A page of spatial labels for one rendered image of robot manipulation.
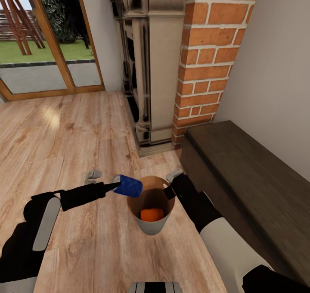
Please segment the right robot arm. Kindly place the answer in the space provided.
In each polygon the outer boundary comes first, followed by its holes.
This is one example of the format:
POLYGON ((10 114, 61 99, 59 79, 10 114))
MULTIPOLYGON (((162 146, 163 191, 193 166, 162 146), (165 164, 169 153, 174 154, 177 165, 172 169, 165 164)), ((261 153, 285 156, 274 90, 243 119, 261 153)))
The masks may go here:
POLYGON ((215 209, 204 191, 195 189, 177 168, 166 175, 168 200, 177 196, 195 224, 228 293, 310 293, 310 287, 274 271, 215 209))

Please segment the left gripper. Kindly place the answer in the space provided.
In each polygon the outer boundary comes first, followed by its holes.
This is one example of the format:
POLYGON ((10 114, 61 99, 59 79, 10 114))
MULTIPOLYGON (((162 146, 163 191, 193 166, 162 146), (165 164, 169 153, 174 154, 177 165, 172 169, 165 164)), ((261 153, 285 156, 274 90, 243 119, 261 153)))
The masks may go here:
POLYGON ((92 202, 99 198, 103 198, 106 196, 105 193, 111 191, 112 189, 119 187, 121 182, 115 182, 110 184, 100 183, 90 183, 85 186, 80 186, 76 188, 77 196, 78 196, 78 206, 81 206, 85 203, 92 202))

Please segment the can of soda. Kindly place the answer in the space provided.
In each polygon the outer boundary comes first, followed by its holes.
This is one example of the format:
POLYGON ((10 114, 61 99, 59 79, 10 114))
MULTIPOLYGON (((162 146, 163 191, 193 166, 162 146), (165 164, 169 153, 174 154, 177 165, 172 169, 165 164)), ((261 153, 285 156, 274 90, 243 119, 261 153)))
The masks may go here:
POLYGON ((160 207, 143 209, 139 212, 139 219, 142 221, 156 221, 165 218, 165 213, 160 207))
POLYGON ((115 175, 111 183, 121 182, 119 187, 112 189, 114 193, 123 194, 132 198, 138 198, 143 191, 143 182, 124 175, 115 175))

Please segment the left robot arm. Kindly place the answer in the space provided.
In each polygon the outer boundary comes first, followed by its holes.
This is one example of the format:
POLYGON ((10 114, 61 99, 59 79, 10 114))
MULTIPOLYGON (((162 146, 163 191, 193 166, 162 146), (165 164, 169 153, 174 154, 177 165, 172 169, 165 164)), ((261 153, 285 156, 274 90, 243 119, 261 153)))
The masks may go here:
POLYGON ((16 226, 2 248, 0 293, 34 293, 34 286, 58 213, 92 202, 119 187, 121 182, 97 183, 103 172, 87 172, 85 186, 68 191, 41 193, 31 197, 24 209, 26 222, 16 226), (61 199, 55 194, 60 193, 61 199))

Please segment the trash can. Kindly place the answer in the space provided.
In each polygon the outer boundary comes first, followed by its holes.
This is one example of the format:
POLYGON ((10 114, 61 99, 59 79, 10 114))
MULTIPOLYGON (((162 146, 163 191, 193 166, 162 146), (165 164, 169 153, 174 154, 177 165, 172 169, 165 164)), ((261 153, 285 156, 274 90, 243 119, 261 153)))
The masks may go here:
POLYGON ((139 179, 139 181, 143 182, 143 191, 137 199, 127 196, 127 207, 140 229, 149 236, 155 236, 162 230, 170 216, 175 205, 175 197, 171 200, 167 199, 163 192, 165 189, 163 184, 167 186, 170 186, 170 184, 161 177, 148 176, 139 179), (165 213, 165 218, 156 221, 142 221, 139 219, 141 210, 153 207, 160 207, 165 213))

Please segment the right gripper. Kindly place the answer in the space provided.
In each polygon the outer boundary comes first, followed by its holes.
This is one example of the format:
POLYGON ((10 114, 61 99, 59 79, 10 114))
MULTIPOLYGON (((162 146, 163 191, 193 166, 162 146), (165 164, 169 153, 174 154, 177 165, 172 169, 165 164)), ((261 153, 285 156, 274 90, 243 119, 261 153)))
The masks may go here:
POLYGON ((176 195, 172 189, 172 184, 168 187, 166 187, 163 192, 165 193, 166 197, 168 200, 171 200, 172 198, 174 198, 176 195))

